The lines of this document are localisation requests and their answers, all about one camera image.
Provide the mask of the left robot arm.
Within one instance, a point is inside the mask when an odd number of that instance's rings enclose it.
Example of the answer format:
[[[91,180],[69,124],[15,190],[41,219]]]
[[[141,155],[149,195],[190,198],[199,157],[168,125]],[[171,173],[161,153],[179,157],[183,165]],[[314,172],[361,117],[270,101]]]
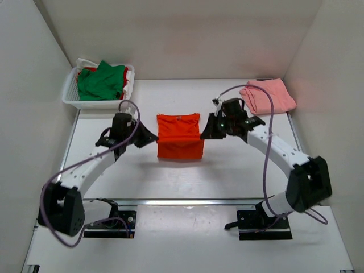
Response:
[[[88,161],[71,167],[60,181],[45,186],[39,223],[71,237],[85,225],[95,225],[99,220],[105,226],[115,225],[119,222],[119,212],[114,201],[97,198],[85,202],[84,196],[129,145],[142,148],[158,139],[131,114],[115,114],[112,126],[101,133]]]

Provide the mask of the aluminium table rail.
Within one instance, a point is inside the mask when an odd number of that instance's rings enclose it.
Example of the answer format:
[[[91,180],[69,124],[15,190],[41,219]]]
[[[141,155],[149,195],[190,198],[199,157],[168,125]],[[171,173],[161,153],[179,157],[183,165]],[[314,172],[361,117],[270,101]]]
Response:
[[[61,166],[86,158],[101,132],[111,126],[113,115],[112,110],[78,111]],[[277,136],[302,150],[289,114],[276,115],[273,124]],[[155,143],[142,149],[129,146],[90,187],[85,200],[103,197],[120,204],[144,205],[252,204],[263,197],[263,163],[260,151],[231,136],[205,141],[199,162],[158,160]],[[285,190],[287,181],[274,163],[268,164],[268,194]]]

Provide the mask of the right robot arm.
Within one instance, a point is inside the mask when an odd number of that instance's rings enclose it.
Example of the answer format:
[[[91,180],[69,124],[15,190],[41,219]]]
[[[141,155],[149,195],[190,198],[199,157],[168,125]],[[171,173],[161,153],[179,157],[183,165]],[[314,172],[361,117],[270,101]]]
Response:
[[[305,213],[332,195],[328,165],[325,159],[312,158],[274,135],[271,126],[257,116],[249,117],[244,101],[232,98],[213,100],[216,111],[210,113],[201,139],[223,139],[230,135],[241,138],[248,145],[265,154],[265,162],[272,161],[288,179],[285,191],[256,205],[255,222],[267,228],[276,217],[292,212]]]

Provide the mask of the orange t shirt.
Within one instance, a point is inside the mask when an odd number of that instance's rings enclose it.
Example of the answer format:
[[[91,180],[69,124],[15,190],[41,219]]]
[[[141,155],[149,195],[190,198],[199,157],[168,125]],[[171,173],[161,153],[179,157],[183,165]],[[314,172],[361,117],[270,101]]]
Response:
[[[158,123],[159,159],[200,160],[204,152],[204,140],[200,138],[200,114],[156,116]]]

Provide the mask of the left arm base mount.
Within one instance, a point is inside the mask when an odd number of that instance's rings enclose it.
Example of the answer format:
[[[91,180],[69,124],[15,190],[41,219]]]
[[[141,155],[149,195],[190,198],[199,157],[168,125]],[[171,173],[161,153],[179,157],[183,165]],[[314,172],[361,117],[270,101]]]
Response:
[[[84,202],[85,238],[133,239],[137,223],[137,207],[98,198]]]

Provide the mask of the white plastic basket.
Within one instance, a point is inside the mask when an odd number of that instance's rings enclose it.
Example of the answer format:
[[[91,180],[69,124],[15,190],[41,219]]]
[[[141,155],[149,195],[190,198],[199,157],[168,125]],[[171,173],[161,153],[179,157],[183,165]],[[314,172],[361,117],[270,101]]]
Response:
[[[131,64],[125,64],[125,67],[130,71],[127,78],[130,83],[127,85],[126,95],[123,95],[123,100],[129,100],[133,93],[134,79],[135,79],[135,68]],[[80,101],[78,86],[77,86],[78,70],[77,67],[72,68],[69,75],[67,76],[62,91],[62,101],[65,104],[74,106],[76,109],[117,109],[120,100],[111,101]]]

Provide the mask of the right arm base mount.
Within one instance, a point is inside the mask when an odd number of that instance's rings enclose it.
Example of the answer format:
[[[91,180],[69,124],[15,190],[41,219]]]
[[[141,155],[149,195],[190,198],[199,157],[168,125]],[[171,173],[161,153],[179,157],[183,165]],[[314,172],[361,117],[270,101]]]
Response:
[[[237,228],[240,241],[285,241],[292,240],[291,227],[287,217],[265,217],[255,205],[236,207],[237,219],[227,223],[224,230]]]

